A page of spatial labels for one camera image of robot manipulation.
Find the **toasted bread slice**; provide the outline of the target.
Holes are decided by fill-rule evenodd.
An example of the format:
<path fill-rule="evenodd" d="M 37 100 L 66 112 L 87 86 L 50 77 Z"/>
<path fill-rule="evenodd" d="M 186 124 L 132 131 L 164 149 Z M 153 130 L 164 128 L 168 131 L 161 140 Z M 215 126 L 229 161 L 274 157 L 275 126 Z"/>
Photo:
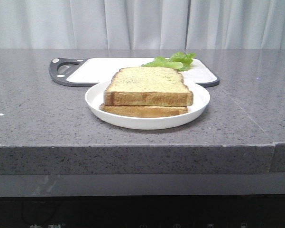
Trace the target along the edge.
<path fill-rule="evenodd" d="M 165 67 L 120 69 L 104 91 L 106 106 L 179 106 L 193 104 L 184 77 Z"/>
<path fill-rule="evenodd" d="M 101 104 L 99 109 L 111 114 L 139 118 L 170 117 L 188 113 L 187 107 L 178 106 L 105 106 Z"/>

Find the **green lettuce leaf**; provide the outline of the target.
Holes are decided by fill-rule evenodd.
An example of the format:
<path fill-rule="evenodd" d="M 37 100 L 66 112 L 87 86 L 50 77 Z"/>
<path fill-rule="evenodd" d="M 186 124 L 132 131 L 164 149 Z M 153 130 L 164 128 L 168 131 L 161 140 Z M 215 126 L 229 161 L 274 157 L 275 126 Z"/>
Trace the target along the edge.
<path fill-rule="evenodd" d="M 176 52 L 170 58 L 155 57 L 152 62 L 142 64 L 143 67 L 167 67 L 177 71 L 187 71 L 191 69 L 191 63 L 195 53 Z"/>

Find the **white round plate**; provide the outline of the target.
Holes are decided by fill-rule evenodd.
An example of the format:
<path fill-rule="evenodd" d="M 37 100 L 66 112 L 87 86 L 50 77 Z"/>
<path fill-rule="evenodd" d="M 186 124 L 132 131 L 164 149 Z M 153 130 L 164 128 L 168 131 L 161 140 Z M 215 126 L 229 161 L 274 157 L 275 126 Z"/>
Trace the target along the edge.
<path fill-rule="evenodd" d="M 205 88 L 189 80 L 185 80 L 184 83 L 189 87 L 189 90 L 193 92 L 193 105 L 188 107 L 188 113 L 182 115 L 159 118 L 138 118 L 104 112 L 99 109 L 99 106 L 103 103 L 103 93 L 109 86 L 110 81 L 98 83 L 89 88 L 85 94 L 85 101 L 95 116 L 112 125 L 139 130 L 167 129 L 195 120 L 203 113 L 210 101 L 210 94 Z"/>

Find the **white cutting board grey rim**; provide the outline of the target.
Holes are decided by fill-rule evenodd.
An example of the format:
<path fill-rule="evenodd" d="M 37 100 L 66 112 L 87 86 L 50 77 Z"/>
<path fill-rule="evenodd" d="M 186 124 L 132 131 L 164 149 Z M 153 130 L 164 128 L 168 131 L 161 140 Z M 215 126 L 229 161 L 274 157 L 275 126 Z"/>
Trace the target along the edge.
<path fill-rule="evenodd" d="M 89 59 L 54 58 L 49 65 L 52 80 L 64 86 L 92 87 L 97 83 L 110 81 L 121 68 L 138 67 L 153 61 L 147 57 L 95 57 Z M 194 59 L 191 68 L 181 72 L 188 79 L 202 87 L 213 87 L 220 79 L 200 60 Z"/>

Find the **white curtain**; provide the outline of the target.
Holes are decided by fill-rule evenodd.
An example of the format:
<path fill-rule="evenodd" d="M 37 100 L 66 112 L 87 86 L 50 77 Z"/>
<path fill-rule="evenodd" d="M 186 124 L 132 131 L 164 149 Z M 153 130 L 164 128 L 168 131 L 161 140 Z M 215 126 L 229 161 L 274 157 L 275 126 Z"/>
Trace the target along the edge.
<path fill-rule="evenodd" d="M 285 49 L 285 0 L 0 0 L 0 48 Z"/>

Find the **black appliance front panel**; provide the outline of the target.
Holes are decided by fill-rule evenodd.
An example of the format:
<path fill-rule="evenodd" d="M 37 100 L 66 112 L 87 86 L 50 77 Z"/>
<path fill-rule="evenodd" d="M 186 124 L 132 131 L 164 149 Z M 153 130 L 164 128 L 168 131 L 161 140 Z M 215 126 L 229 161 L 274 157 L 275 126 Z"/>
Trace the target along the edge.
<path fill-rule="evenodd" d="M 0 228 L 285 228 L 285 195 L 0 198 Z"/>

